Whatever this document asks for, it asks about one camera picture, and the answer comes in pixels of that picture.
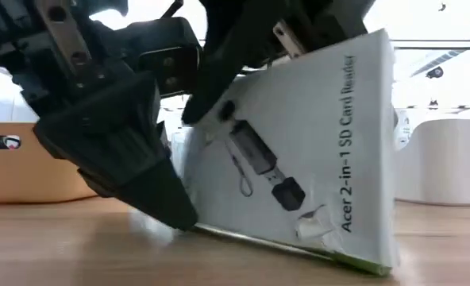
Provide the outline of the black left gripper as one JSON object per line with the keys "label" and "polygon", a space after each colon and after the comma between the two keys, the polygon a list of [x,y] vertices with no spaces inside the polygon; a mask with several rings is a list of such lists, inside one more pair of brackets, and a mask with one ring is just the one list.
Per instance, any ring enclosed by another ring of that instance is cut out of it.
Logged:
{"label": "black left gripper", "polygon": [[0,69],[40,118],[38,141],[90,188],[189,230],[198,214],[157,128],[156,81],[92,19],[107,10],[126,15],[129,3],[0,0]]}

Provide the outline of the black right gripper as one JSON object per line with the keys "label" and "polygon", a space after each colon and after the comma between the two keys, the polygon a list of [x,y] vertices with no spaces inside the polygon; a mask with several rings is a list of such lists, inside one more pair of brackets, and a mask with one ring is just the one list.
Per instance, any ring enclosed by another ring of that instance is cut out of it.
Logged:
{"label": "black right gripper", "polygon": [[283,52],[274,32],[284,23],[308,52],[365,34],[374,0],[202,1],[207,32],[182,122],[197,124],[244,65],[260,66]]}

